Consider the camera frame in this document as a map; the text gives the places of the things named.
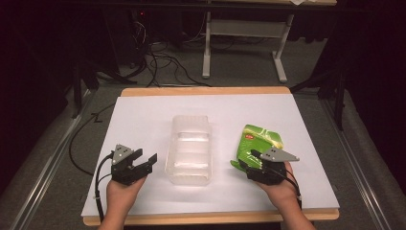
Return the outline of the clear plastic container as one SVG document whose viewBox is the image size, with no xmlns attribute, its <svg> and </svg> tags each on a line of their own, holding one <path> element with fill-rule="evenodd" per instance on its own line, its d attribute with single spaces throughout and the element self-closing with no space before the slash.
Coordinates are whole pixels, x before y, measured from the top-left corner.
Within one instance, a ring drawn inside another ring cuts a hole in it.
<svg viewBox="0 0 406 230">
<path fill-rule="evenodd" d="M 210 183 L 213 172 L 211 131 L 207 116 L 173 117 L 165 166 L 170 182 L 183 186 Z"/>
</svg>

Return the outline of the green snack bag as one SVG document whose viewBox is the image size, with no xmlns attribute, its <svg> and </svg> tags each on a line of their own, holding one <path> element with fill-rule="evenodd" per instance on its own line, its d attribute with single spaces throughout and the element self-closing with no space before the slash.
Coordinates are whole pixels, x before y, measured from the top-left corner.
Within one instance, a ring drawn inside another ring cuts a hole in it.
<svg viewBox="0 0 406 230">
<path fill-rule="evenodd" d="M 231 160 L 230 163 L 243 172 L 244 169 L 240 166 L 239 161 L 246 163 L 249 167 L 259 169 L 261 161 L 251 154 L 251 150 L 263 153 L 272 147 L 283 148 L 282 138 L 279 133 L 259 126 L 246 125 L 241 133 L 237 147 L 237 159 Z"/>
</svg>

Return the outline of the black metal stand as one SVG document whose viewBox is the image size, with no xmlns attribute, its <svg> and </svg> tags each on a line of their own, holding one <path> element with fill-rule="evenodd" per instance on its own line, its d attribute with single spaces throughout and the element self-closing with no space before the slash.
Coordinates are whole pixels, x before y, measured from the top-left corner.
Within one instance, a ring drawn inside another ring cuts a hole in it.
<svg viewBox="0 0 406 230">
<path fill-rule="evenodd" d="M 73 95 L 75 112 L 73 117 L 77 118 L 83 109 L 82 105 L 82 85 L 90 90 L 96 90 L 99 88 L 99 82 L 96 77 L 93 65 L 86 59 L 80 59 L 73 68 Z"/>
<path fill-rule="evenodd" d="M 333 119 L 335 125 L 340 130 L 343 130 L 343 109 L 344 104 L 344 94 L 345 94 L 345 83 L 346 83 L 346 72 L 347 67 L 345 64 L 340 63 L 324 73 L 316 74 L 307 80 L 304 80 L 297 85 L 289 88 L 291 93 L 299 92 L 302 89 L 312 87 L 314 85 L 319 85 L 319 90 L 317 95 L 320 99 L 327 100 L 333 98 L 334 110 Z"/>
</svg>

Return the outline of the person's right hand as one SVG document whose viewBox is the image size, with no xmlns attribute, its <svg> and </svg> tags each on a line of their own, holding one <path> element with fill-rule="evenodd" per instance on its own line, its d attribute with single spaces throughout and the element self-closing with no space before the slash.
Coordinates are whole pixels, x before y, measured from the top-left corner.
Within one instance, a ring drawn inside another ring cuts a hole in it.
<svg viewBox="0 0 406 230">
<path fill-rule="evenodd" d="M 294 211 L 301 210 L 297 201 L 296 189 L 288 180 L 284 180 L 279 185 L 261 183 L 257 183 L 257 185 L 265 191 L 271 203 L 280 213 L 292 214 Z"/>
</svg>

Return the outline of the person's left hand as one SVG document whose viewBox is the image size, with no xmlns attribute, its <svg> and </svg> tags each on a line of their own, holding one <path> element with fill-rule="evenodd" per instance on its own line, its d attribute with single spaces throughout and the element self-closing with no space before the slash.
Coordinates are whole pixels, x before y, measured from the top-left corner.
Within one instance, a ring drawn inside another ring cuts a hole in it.
<svg viewBox="0 0 406 230">
<path fill-rule="evenodd" d="M 106 187 L 107 211 L 127 213 L 136 201 L 137 195 L 144 185 L 143 177 L 130 185 L 111 180 Z"/>
</svg>

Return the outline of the dark computer tower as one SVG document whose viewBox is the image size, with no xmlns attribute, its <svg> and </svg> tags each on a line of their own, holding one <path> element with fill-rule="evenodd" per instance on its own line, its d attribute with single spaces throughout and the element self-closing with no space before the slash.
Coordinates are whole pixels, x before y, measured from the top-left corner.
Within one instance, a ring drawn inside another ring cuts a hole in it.
<svg viewBox="0 0 406 230">
<path fill-rule="evenodd" d="M 148 52 L 148 34 L 140 14 L 134 10 L 127 11 L 129 21 L 129 30 L 135 45 L 135 64 L 141 66 L 145 63 L 145 57 Z"/>
</svg>

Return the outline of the white metal desk frame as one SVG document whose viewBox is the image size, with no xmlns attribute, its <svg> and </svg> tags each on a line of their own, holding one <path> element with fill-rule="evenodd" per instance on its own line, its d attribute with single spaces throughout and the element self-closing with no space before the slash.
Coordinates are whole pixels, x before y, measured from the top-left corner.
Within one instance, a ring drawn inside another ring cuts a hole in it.
<svg viewBox="0 0 406 230">
<path fill-rule="evenodd" d="M 271 56 L 279 81 L 286 83 L 287 76 L 282 65 L 282 51 L 288 38 L 293 19 L 293 14 L 289 14 L 283 22 L 212 19 L 212 15 L 207 12 L 202 78 L 208 79 L 211 75 L 211 37 L 213 35 L 248 36 L 277 38 L 280 41 L 279 48 L 272 51 Z"/>
</svg>

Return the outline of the white table cover sheet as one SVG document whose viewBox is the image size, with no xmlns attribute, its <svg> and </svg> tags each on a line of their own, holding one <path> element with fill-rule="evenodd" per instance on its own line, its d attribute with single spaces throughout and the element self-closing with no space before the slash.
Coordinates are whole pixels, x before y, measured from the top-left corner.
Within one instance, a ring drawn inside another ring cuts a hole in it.
<svg viewBox="0 0 406 230">
<path fill-rule="evenodd" d="M 176 186 L 165 173 L 171 122 L 176 115 L 203 115 L 212 128 L 213 176 L 206 186 Z M 116 145 L 157 155 L 153 172 L 138 194 L 133 216 L 271 211 L 265 192 L 231 166 L 246 125 L 280 134 L 306 210 L 336 209 L 337 198 L 290 94 L 120 97 L 101 155 Z"/>
</svg>

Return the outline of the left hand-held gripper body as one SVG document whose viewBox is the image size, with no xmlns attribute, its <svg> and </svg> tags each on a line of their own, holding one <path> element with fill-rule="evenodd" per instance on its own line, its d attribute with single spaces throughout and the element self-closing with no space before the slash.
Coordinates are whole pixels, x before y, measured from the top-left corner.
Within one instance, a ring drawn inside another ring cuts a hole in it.
<svg viewBox="0 0 406 230">
<path fill-rule="evenodd" d="M 137 170 L 133 165 L 134 161 L 129 160 L 129 155 L 134 149 L 118 144 L 113 152 L 111 175 L 114 181 L 124 185 L 130 185 L 133 182 L 146 177 L 151 171 Z"/>
</svg>

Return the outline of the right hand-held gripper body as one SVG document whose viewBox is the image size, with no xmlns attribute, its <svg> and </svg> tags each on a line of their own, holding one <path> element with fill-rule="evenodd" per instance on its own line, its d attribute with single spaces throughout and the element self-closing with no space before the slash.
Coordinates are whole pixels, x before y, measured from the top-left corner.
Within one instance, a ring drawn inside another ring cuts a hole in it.
<svg viewBox="0 0 406 230">
<path fill-rule="evenodd" d="M 262 154 L 261 167 L 259 169 L 251 167 L 246 174 L 249 179 L 265 185 L 279 185 L 284 180 L 288 180 L 296 186 L 296 181 L 287 176 L 285 162 L 299 160 L 299 157 L 285 150 L 272 147 Z"/>
</svg>

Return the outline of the metal floor rail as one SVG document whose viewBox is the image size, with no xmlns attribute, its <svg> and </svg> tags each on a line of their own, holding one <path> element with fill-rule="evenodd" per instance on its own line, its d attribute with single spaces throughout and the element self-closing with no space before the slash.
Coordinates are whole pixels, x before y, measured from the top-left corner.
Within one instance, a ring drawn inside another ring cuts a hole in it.
<svg viewBox="0 0 406 230">
<path fill-rule="evenodd" d="M 8 218 L 5 217 L 6 230 L 27 229 L 52 183 L 73 132 L 82 118 L 82 111 L 77 110 L 73 102 L 72 92 L 68 94 L 68 99 L 68 106 L 46 128 L 0 199 L 3 214 L 10 214 Z"/>
<path fill-rule="evenodd" d="M 352 179 L 354 180 L 358 192 L 362 197 L 370 217 L 372 218 L 372 222 L 376 230 L 391 230 L 391 226 L 388 224 L 385 215 L 382 213 L 382 209 L 376 198 L 375 192 L 373 191 L 372 186 L 368 182 L 366 175 L 356 159 L 344 131 L 338 127 L 333 118 L 333 109 L 330 103 L 328 101 L 321 100 L 321 106 L 327 114 L 327 118 L 338 137 L 342 149 L 344 150 L 344 158 L 350 167 Z"/>
</svg>

